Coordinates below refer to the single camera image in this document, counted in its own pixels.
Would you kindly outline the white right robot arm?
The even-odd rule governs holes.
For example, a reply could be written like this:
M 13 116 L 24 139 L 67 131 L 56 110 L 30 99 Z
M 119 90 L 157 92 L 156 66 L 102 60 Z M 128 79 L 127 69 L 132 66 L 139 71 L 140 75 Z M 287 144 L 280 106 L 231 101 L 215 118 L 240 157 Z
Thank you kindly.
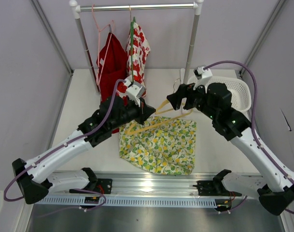
M 174 110 L 180 109 L 185 99 L 185 110 L 195 108 L 210 118 L 215 131 L 237 147 L 261 175 L 256 179 L 223 170 L 214 177 L 213 191 L 218 195 L 229 191 L 252 197 L 269 213 L 279 216 L 294 201 L 294 172 L 258 138 L 251 122 L 232 107 L 231 98 L 223 83 L 207 87 L 181 84 L 167 96 Z

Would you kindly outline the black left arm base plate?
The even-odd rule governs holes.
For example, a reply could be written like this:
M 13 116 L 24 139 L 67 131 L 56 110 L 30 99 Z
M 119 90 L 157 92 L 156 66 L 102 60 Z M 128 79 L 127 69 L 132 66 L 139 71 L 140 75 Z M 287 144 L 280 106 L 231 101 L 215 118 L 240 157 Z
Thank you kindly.
M 97 181 L 90 182 L 83 189 L 74 188 L 70 189 L 70 193 L 81 193 L 81 190 L 88 190 L 99 192 L 101 194 L 111 194 L 112 191 L 112 179 L 100 178 Z

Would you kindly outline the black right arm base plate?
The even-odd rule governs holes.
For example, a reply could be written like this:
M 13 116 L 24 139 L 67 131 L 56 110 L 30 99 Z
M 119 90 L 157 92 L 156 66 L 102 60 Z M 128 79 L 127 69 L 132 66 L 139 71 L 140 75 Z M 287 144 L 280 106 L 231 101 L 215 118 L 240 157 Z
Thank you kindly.
M 199 180 L 192 186 L 197 189 L 199 196 L 242 196 L 241 193 L 226 190 L 221 182 L 212 180 Z

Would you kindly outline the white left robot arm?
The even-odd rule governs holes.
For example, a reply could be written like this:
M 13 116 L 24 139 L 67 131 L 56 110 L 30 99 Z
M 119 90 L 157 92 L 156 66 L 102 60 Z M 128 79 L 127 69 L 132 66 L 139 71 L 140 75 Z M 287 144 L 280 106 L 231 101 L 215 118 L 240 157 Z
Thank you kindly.
M 68 190 L 70 193 L 92 193 L 98 185 L 98 178 L 91 168 L 76 172 L 56 174 L 55 170 L 112 136 L 114 130 L 136 121 L 143 125 L 155 113 L 143 98 L 140 104 L 119 96 L 110 96 L 99 105 L 91 117 L 59 145 L 50 148 L 33 159 L 17 159 L 12 163 L 15 180 L 27 204 L 41 201 L 48 194 Z

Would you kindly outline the lemon print skirt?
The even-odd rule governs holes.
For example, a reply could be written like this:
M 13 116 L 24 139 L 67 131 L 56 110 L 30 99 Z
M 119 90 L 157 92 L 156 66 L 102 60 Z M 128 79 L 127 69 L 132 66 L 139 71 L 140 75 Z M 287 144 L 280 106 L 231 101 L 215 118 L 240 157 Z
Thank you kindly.
M 119 129 L 119 157 L 153 174 L 189 175 L 195 167 L 196 122 L 152 116 Z

